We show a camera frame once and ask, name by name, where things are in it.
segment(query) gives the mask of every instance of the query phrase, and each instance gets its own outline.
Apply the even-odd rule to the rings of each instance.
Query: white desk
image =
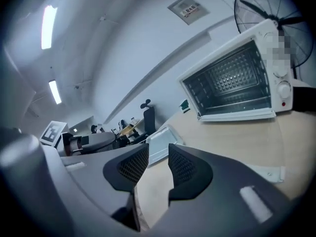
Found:
[[[259,166],[285,166],[285,181],[275,184],[289,198],[301,195],[314,172],[316,117],[291,112],[273,120],[201,123],[194,111],[176,113],[171,125],[186,146]],[[146,169],[137,192],[149,227],[168,209],[173,179],[168,158]]]

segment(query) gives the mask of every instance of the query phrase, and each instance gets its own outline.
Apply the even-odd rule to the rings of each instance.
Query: standing fan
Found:
[[[240,33],[271,19],[291,48],[291,65],[296,68],[311,55],[313,35],[292,0],[235,0],[235,20]]]

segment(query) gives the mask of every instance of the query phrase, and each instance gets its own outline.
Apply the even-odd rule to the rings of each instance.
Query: toaster oven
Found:
[[[179,77],[201,121],[273,118],[292,109],[290,48],[267,19]]]

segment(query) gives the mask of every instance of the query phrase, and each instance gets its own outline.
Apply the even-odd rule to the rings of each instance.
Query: ceiling light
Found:
[[[60,104],[61,103],[61,99],[60,99],[60,96],[59,96],[59,93],[58,93],[56,81],[55,80],[50,81],[49,82],[49,87],[50,87],[51,93],[53,94],[53,97],[54,97],[54,99],[56,101],[56,104]]]
[[[53,27],[55,22],[57,8],[47,6],[44,11],[43,23],[41,26],[41,48],[51,48],[51,38],[53,35]]]

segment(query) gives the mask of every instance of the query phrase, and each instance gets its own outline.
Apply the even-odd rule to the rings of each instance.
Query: chair backrest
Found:
[[[147,132],[148,135],[156,132],[154,107],[150,107],[149,109],[144,111],[144,123],[145,123],[145,131]]]

